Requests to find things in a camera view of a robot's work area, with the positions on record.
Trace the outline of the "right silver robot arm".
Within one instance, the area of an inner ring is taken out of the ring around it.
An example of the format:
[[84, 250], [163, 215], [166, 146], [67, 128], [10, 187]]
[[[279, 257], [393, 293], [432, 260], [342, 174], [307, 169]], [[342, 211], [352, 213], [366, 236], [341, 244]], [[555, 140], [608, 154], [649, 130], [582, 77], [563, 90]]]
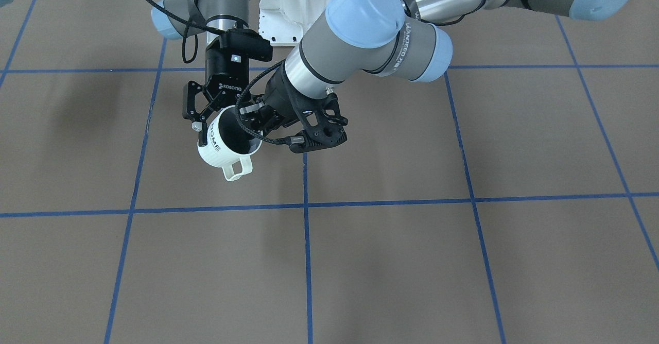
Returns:
[[[200, 69], [205, 78], [166, 89], [202, 142], [202, 124], [247, 85], [249, 58], [223, 38], [248, 30], [249, 0], [2, 0], [2, 120], [22, 130], [51, 116], [44, 137], [101, 141], [131, 125], [132, 107], [154, 101], [160, 72]], [[11, 81], [14, 89], [4, 85]]]

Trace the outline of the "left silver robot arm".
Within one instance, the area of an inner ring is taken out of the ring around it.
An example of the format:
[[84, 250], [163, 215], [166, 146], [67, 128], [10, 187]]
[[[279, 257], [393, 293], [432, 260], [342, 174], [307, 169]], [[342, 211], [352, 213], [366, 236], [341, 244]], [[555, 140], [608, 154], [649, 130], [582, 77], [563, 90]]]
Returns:
[[481, 9], [504, 7], [591, 22], [609, 18], [628, 0], [329, 0], [278, 64], [254, 106], [235, 107], [240, 128], [266, 140], [282, 126], [301, 123], [294, 142], [334, 142], [348, 120], [334, 88], [357, 71], [431, 82], [451, 62], [443, 31]]

